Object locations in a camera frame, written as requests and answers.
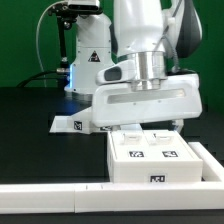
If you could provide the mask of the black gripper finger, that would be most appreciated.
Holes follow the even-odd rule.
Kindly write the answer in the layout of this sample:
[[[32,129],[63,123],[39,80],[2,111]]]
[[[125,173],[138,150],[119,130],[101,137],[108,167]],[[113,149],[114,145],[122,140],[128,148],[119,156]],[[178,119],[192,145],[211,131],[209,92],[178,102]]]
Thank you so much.
[[[173,120],[172,125],[173,129],[178,133],[180,133],[184,127],[184,120],[183,119]]]

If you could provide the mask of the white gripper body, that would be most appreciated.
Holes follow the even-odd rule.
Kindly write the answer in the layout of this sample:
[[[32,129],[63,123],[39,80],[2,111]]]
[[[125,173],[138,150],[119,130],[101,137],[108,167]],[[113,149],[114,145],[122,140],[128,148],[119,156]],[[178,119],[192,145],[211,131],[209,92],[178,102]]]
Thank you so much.
[[[169,76],[157,90],[134,91],[130,83],[103,85],[92,102],[97,127],[189,119],[201,112],[197,74]]]

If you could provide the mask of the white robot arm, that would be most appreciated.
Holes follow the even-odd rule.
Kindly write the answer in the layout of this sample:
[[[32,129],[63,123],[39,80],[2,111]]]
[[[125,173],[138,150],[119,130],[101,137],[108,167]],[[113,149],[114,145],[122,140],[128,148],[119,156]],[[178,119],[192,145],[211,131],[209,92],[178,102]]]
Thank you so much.
[[[86,109],[56,120],[65,132],[92,133],[134,124],[195,118],[199,77],[179,68],[202,39],[192,0],[114,0],[108,18],[99,0],[66,0],[78,25],[77,56],[65,91]]]

